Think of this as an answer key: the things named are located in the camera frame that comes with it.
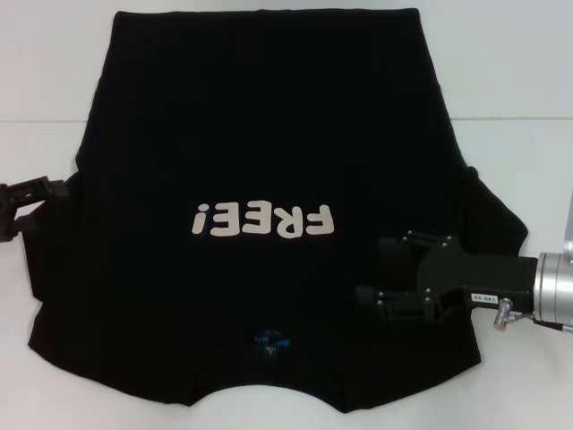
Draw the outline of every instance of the black t-shirt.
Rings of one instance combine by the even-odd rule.
[[[460,155],[413,9],[118,13],[76,161],[24,237],[30,346],[146,399],[347,412],[441,383],[480,361],[469,312],[357,314],[377,240],[526,236]]]

